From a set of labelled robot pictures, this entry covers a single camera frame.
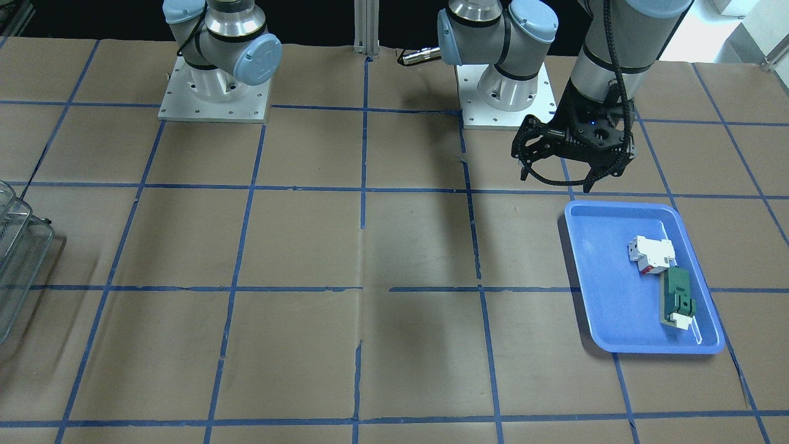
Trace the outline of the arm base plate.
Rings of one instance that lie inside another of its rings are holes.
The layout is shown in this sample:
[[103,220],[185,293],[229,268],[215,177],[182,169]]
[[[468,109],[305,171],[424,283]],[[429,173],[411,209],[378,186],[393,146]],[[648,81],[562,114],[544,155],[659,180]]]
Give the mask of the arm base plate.
[[545,64],[526,81],[505,78],[492,65],[456,65],[463,127],[471,130],[517,130],[528,115],[547,123],[556,100]]
[[170,73],[158,118],[163,121],[195,123],[265,123],[273,74],[280,59],[265,67],[269,78],[260,85],[248,85],[220,68],[191,65],[180,54]]

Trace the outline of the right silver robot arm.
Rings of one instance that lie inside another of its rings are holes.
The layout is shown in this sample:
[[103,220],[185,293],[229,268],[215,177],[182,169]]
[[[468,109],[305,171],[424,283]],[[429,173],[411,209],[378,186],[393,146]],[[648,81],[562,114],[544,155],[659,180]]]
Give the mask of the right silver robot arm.
[[233,101],[278,70],[282,43],[255,2],[165,1],[161,10],[186,63],[187,84],[201,101]]

